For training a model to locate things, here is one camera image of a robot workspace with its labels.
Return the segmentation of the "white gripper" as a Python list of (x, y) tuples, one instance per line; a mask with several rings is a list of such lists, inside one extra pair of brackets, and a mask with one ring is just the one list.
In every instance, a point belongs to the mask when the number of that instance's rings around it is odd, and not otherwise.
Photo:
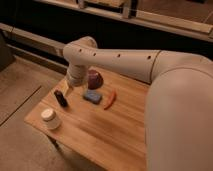
[(88, 68), (85, 66), (70, 65), (68, 67), (66, 80), (70, 87), (68, 86), (65, 88), (65, 97), (68, 97), (72, 93), (74, 90), (73, 87), (79, 87), (83, 85), (83, 94), (87, 92), (88, 84), (85, 84), (87, 82), (87, 71)]

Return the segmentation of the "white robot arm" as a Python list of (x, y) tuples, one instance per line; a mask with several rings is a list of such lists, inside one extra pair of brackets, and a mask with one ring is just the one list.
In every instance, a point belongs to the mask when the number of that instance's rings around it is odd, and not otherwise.
[(145, 104), (148, 171), (213, 171), (213, 61), (164, 50), (99, 49), (91, 37), (63, 48), (71, 87), (97, 66), (150, 85)]

